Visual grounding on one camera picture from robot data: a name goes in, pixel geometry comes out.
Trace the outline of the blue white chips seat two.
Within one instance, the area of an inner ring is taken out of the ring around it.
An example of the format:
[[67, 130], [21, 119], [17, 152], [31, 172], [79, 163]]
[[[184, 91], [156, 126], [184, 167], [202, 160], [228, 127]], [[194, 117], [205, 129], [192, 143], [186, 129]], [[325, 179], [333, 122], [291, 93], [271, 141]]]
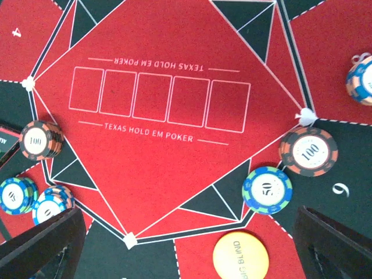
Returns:
[[75, 198], [67, 187], [54, 185], [47, 188], [35, 201], [32, 218], [35, 225], [75, 207]]

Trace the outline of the green chips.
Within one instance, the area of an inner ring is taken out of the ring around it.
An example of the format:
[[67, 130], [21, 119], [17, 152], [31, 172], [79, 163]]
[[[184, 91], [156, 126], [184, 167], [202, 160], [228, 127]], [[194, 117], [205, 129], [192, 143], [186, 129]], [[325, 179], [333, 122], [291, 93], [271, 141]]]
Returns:
[[27, 177], [12, 177], [1, 183], [1, 209], [10, 215], [31, 212], [39, 197], [33, 180]]

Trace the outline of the blue white chips seat eight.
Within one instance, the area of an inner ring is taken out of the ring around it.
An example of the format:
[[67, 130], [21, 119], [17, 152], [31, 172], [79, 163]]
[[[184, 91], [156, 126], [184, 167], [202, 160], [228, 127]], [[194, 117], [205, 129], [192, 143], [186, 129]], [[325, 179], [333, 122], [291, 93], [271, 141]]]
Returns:
[[346, 75], [346, 91], [356, 102], [371, 106], [371, 53], [351, 58], [352, 67]]

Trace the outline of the orange chips seat nine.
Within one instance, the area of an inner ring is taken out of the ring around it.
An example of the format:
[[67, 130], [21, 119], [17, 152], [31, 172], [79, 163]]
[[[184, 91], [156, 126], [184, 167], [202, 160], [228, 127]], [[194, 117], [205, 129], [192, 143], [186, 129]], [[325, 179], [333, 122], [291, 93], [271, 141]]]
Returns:
[[284, 165], [294, 173], [316, 177], [328, 172], [338, 159], [332, 135], [316, 127], [298, 127], [280, 141], [278, 150]]

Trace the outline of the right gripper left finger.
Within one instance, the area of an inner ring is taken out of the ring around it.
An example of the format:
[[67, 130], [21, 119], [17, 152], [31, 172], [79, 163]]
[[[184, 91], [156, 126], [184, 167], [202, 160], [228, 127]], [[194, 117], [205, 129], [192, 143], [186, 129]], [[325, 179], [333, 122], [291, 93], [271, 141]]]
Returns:
[[73, 278], [85, 236], [81, 209], [67, 209], [1, 245], [1, 278], [31, 278], [49, 264], [52, 278]]

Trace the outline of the orange chips seat three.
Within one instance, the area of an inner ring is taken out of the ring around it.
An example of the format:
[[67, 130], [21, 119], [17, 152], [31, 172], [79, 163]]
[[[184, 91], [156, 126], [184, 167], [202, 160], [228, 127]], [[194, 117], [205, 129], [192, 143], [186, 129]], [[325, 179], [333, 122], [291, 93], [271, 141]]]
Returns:
[[64, 140], [62, 129], [57, 124], [34, 120], [22, 129], [19, 144], [26, 158], [40, 161], [57, 156]]

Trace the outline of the triangular all in marker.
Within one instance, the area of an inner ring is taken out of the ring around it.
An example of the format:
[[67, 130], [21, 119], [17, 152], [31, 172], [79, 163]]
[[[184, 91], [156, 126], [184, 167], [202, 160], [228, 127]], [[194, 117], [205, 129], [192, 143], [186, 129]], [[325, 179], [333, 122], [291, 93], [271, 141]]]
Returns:
[[1, 168], [19, 150], [20, 131], [1, 124]]

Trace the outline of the orange big blind button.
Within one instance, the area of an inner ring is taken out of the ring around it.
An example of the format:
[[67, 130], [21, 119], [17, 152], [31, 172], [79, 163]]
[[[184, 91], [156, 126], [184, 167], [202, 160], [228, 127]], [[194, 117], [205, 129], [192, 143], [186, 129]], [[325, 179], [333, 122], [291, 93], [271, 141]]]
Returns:
[[270, 263], [263, 243], [244, 231], [222, 236], [214, 246], [212, 260], [220, 278], [265, 278]]

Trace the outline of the round red black poker mat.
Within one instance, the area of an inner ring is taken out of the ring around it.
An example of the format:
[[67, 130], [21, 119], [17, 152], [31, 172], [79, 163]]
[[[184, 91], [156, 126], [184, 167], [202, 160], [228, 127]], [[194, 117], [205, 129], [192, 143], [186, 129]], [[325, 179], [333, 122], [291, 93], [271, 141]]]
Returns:
[[[2, 1], [1, 122], [54, 122], [65, 142], [41, 162], [16, 152], [1, 179], [73, 191], [76, 278], [217, 278], [214, 245], [235, 230], [265, 244], [267, 278], [304, 278], [300, 206], [371, 237], [371, 107], [345, 87], [365, 52], [370, 1]], [[283, 164], [298, 127], [337, 143], [325, 174]], [[264, 166], [293, 189], [272, 215], [242, 197]]]

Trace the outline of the green chips seat nine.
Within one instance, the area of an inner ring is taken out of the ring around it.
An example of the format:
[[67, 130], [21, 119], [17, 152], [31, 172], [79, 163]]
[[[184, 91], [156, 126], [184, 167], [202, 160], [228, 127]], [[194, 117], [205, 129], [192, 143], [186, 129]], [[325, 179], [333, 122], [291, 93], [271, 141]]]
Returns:
[[242, 197], [247, 207], [263, 215], [283, 210], [291, 201], [292, 193], [289, 177], [271, 166], [254, 169], [242, 185]]

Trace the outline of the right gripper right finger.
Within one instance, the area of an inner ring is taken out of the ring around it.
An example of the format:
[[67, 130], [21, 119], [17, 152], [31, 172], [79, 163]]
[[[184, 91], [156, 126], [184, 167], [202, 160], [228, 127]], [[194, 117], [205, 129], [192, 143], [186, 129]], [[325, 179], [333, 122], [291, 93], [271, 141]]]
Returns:
[[293, 240], [306, 278], [371, 278], [371, 239], [301, 206]]

